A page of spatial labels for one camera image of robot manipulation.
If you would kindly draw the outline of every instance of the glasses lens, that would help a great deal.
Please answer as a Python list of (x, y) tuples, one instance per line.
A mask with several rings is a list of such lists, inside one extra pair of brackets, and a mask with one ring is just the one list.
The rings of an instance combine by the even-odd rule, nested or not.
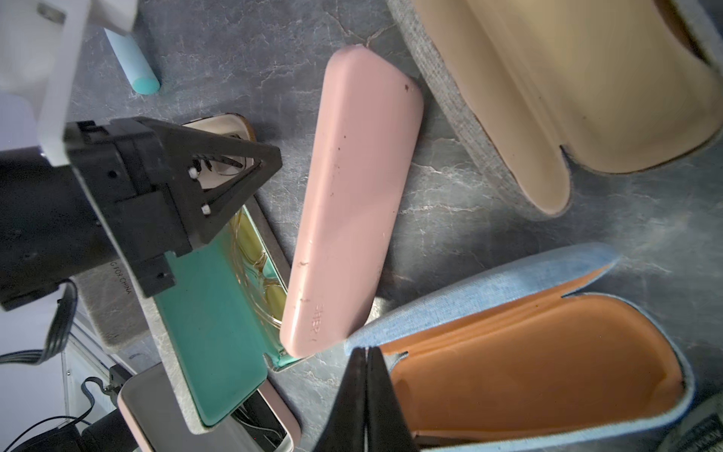
[(286, 306), (286, 293), (278, 281), (267, 280), (266, 282), (266, 302), (268, 304), (269, 313), (276, 319), (281, 321), (283, 317), (283, 308)]
[(238, 217), (236, 223), (236, 246), (239, 247), (239, 250), (249, 264), (258, 270), (262, 270), (266, 263), (266, 253), (264, 252), (264, 247), (261, 245), (258, 235), (256, 235), (251, 219), (247, 216), (245, 210), (242, 210), (236, 214), (236, 216)]

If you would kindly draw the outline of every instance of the eyeglass case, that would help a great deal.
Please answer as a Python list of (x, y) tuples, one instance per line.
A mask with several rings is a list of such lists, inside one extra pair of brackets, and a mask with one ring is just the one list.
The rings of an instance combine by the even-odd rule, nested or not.
[[(273, 252), (278, 244), (270, 244), (273, 235), (253, 197), (244, 209), (277, 277), (288, 275), (283, 270), (288, 264), (283, 254)], [(267, 365), (279, 371), (298, 361), (279, 352), (265, 333), (236, 278), (232, 246), (226, 226), (203, 248), (181, 257), (167, 255), (176, 285), (154, 299), (140, 300), (184, 420), (195, 435), (210, 432), (243, 403), (266, 379)]]
[(524, 451), (665, 425), (693, 397), (683, 353), (640, 307), (579, 292), (618, 259), (593, 243), (502, 265), (374, 320), (345, 350), (403, 354), (390, 376), (427, 445)]
[(369, 316), (423, 110), (416, 84), (369, 49), (329, 60), (281, 323), (292, 356), (342, 342)]
[(723, 40), (698, 0), (387, 3), (460, 143), (527, 218), (565, 212), (563, 154), (630, 173), (722, 136)]
[[(258, 391), (287, 433), (275, 452), (293, 451), (294, 445), (301, 439), (299, 423), (269, 380), (264, 381)], [(223, 420), (207, 435), (192, 435), (162, 364), (129, 379), (118, 395), (118, 408), (142, 452), (262, 450), (249, 433), (231, 418)]]

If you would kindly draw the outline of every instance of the white plastic part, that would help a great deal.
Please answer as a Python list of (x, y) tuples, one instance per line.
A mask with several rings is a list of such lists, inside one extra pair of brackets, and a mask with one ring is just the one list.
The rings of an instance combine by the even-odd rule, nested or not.
[[(40, 15), (39, 4), (61, 13), (64, 20), (58, 23)], [(38, 143), (53, 166), (68, 164), (63, 133), (92, 8), (99, 22), (127, 33), (135, 20), (137, 0), (0, 1), (0, 90), (30, 103)]]
[(133, 36), (119, 35), (108, 28), (106, 28), (106, 36), (108, 36), (108, 42), (111, 43), (118, 63), (121, 64), (123, 73), (126, 75), (133, 91), (143, 95), (157, 93), (161, 84), (153, 74), (153, 70), (148, 65), (148, 61), (146, 61)]
[(90, 19), (93, 24), (126, 35), (133, 29), (138, 0), (93, 0)]

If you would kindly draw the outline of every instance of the teal case lining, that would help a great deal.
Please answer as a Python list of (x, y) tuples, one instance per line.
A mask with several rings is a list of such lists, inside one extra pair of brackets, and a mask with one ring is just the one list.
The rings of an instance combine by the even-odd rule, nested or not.
[[(207, 246), (166, 257), (176, 285), (155, 296), (202, 422), (213, 426), (266, 379), (264, 354), (275, 367), (295, 362), (282, 355), (236, 279), (228, 226)], [(273, 265), (264, 268), (274, 276)]]

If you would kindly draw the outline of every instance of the pink eyeglass case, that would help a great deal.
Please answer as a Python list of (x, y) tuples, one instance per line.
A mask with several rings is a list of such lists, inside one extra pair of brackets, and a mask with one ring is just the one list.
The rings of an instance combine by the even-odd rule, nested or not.
[(369, 316), (423, 109), (416, 84), (365, 47), (329, 60), (281, 323), (292, 356), (343, 341)]

